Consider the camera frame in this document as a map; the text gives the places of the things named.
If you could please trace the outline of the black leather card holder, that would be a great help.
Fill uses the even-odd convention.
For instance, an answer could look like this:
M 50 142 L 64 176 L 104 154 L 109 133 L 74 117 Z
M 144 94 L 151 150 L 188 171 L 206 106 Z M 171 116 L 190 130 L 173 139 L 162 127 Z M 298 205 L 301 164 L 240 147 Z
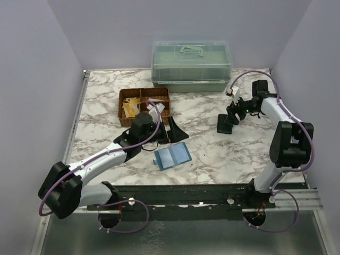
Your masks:
M 231 134 L 233 129 L 233 124 L 227 123 L 228 115 L 227 114 L 219 114 L 217 121 L 217 132 L 222 134 Z

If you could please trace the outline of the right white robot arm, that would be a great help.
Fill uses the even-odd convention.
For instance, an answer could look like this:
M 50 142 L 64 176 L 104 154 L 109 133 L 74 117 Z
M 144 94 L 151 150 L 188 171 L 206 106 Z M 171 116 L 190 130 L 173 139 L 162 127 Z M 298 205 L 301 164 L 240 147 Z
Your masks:
M 306 165 L 312 156 L 313 125 L 301 122 L 283 104 L 277 93 L 268 90 L 266 80 L 252 83 L 252 98 L 244 100 L 239 89 L 227 89 L 227 95 L 233 100 L 227 107 L 223 120 L 224 133 L 231 134 L 233 126 L 249 114 L 263 113 L 275 126 L 276 130 L 269 148 L 270 162 L 253 180 L 254 190 L 244 195 L 245 204 L 257 208 L 263 203 L 262 193 L 270 193 L 288 172 L 297 172 Z

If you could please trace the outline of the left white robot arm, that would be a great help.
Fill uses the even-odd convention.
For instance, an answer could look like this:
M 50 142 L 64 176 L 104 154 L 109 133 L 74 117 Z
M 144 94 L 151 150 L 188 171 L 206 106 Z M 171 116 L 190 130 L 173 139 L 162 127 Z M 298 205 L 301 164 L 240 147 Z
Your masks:
M 108 169 L 135 157 L 146 143 L 177 143 L 189 138 L 173 117 L 168 117 L 168 121 L 170 130 L 166 130 L 160 120 L 154 121 L 150 114 L 140 113 L 131 127 L 102 151 L 69 165 L 61 161 L 55 163 L 38 191 L 41 199 L 39 214 L 45 215 L 43 206 L 47 206 L 50 213 L 59 219 L 68 217 L 81 206 L 101 204 L 107 210 L 114 209 L 118 202 L 114 187 L 108 182 L 95 186 L 88 183 Z

